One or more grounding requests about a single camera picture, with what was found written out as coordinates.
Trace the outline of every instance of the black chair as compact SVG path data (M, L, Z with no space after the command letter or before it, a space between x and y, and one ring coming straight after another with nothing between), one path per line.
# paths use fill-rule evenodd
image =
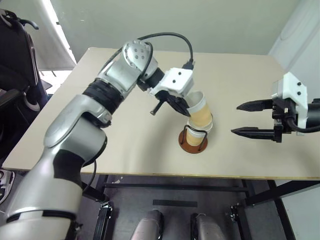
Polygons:
M0 9L0 167L48 101L25 24L38 29Z

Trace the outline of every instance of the silver robotic arm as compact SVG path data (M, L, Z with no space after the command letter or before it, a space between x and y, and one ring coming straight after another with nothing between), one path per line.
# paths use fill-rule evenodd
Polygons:
M163 73L150 43L127 42L119 60L99 72L83 94L76 95L50 125L40 160L19 185L0 227L0 239L71 240L83 193L81 168L103 152L112 114L138 84L177 112L188 115L183 97L193 86L192 70Z

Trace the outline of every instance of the floor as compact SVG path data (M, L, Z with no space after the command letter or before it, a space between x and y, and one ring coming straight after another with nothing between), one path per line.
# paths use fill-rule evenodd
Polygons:
M87 182L89 174L83 174L82 180ZM21 182L22 176L16 175L12 192ZM110 176L109 183L149 183L149 184L186 184L212 186L241 186L240 180L217 178L190 177L149 177L149 176ZM267 189L266 181L253 181L256 192ZM227 240L240 240L238 225L231 221L229 208L237 204L245 196L243 193L191 191L191 190L162 190L145 188L106 189L114 205L113 233L108 240L129 240L135 227L144 215L152 209L158 209L164 214L163 240L189 240L190 215L205 213L212 216L221 227ZM0 211L5 212L12 194L0 205ZM173 207L153 205L153 200L178 200L197 202L197 207ZM80 240L93 239L100 203L82 197L78 222L83 224ZM276 207L273 202L261 204L246 209L250 231L253 240L285 240ZM0 226L4 224L0 217Z

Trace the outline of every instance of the metal frame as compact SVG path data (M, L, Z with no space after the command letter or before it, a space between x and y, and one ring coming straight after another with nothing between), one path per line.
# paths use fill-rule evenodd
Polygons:
M203 185L174 185L174 184L136 184L136 183L107 183L108 175L100 175L96 184L96 188L90 187L89 192L83 195L96 201L107 201L109 198L103 193L105 188L153 188L166 190L193 190L193 191L216 191L216 192L236 192L245 193L246 198L243 204L237 204L230 207L231 219L238 224L241 240L252 240L245 208L255 206L266 202L274 201L277 208L279 218L287 240L296 240L292 230L286 209L281 200L282 197L300 193L310 188L320 186L319 180L293 180L285 184L277 186L275 181L268 180L269 190L256 194L251 180L242 179L243 186L203 186ZM108 211L101 205L99 216L97 219L97 227L94 233L94 240L103 240L105 232L108 231L108 219L111 218L110 210Z

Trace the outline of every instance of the brown coaster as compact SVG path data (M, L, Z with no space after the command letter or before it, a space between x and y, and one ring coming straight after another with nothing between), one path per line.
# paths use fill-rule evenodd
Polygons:
M189 143L187 143L187 136L186 136L187 133L186 133L186 131L187 131L187 129L185 129L184 131L180 132L180 134L179 134L179 145L183 150L185 150L187 153L190 153L190 154L198 154L198 153L201 153L203 150L206 149L206 147L208 145L208 139L207 138L205 138L202 147L201 147L201 144L198 145L198 146L191 146Z

